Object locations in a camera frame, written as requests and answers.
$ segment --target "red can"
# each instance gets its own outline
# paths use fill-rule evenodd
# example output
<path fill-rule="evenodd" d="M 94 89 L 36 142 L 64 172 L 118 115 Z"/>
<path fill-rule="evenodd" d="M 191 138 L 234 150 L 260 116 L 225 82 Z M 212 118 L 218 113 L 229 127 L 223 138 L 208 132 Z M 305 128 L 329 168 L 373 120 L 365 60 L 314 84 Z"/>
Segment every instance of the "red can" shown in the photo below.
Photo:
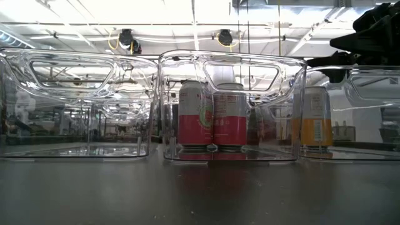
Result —
<path fill-rule="evenodd" d="M 213 96 L 205 84 L 183 83 L 179 90 L 178 115 L 178 143 L 189 149 L 204 149 L 212 144 Z"/>
<path fill-rule="evenodd" d="M 243 90 L 238 83 L 224 83 L 219 89 Z M 214 144 L 221 151 L 237 151 L 246 145 L 247 103 L 244 93 L 217 92 L 214 94 Z"/>

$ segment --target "transparent storage container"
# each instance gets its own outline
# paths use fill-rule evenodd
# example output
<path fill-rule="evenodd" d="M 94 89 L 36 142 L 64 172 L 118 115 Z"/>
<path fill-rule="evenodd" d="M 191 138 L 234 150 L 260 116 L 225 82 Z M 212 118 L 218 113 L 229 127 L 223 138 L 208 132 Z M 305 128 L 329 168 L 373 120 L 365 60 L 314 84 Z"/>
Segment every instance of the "transparent storage container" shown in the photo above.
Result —
<path fill-rule="evenodd" d="M 329 77 L 343 77 L 339 83 Z M 400 67 L 326 66 L 307 70 L 301 156 L 400 159 Z"/>
<path fill-rule="evenodd" d="M 165 52 L 159 58 L 164 157 L 296 160 L 305 68 L 285 57 Z"/>
<path fill-rule="evenodd" d="M 146 156 L 157 64 L 140 57 L 0 49 L 2 157 Z"/>

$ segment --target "gray table surface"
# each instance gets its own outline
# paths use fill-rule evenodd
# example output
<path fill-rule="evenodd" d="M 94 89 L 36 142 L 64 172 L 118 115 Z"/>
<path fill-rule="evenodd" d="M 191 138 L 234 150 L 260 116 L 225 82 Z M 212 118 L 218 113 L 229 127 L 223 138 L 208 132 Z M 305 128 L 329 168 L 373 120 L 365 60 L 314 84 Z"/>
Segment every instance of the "gray table surface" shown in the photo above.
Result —
<path fill-rule="evenodd" d="M 0 161 L 0 224 L 400 224 L 400 164 Z"/>

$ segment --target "beverage can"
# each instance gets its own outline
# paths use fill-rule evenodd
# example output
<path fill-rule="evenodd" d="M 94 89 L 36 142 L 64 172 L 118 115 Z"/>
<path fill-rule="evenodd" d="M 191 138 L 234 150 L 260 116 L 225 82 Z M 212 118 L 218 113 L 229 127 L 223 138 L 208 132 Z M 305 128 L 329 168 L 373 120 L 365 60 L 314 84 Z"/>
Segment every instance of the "beverage can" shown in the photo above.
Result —
<path fill-rule="evenodd" d="M 333 145 L 331 105 L 325 87 L 306 87 L 302 114 L 301 144 L 308 148 Z"/>
<path fill-rule="evenodd" d="M 212 144 L 213 96 L 205 84 L 185 81 L 179 90 L 177 141 L 186 148 Z"/>
<path fill-rule="evenodd" d="M 243 90 L 238 83 L 223 83 L 219 89 Z M 247 102 L 244 93 L 216 92 L 214 94 L 213 143 L 221 151 L 240 149 L 247 140 Z"/>

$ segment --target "can lid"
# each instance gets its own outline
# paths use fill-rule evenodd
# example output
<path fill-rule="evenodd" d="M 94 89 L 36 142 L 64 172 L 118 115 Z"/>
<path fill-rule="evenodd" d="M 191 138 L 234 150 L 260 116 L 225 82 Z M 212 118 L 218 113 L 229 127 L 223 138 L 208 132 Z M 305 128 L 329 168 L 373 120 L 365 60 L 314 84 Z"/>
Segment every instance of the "can lid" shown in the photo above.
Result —
<path fill-rule="evenodd" d="M 186 81 L 182 82 L 182 84 L 189 83 L 189 82 L 196 82 L 196 83 L 206 84 L 204 81 L 197 81 L 197 80 L 186 80 Z"/>
<path fill-rule="evenodd" d="M 224 84 L 235 84 L 235 85 L 240 85 L 240 86 L 243 87 L 243 84 L 241 84 L 241 83 L 235 83 L 235 82 L 225 82 L 225 83 L 221 83 L 221 84 L 218 84 L 217 87 L 218 87 L 218 86 L 221 86 L 221 85 L 224 85 Z"/>
<path fill-rule="evenodd" d="M 322 87 L 322 86 L 313 86 L 313 87 L 306 87 L 307 89 L 311 89 L 311 88 L 322 88 L 322 89 L 326 89 L 326 87 Z"/>

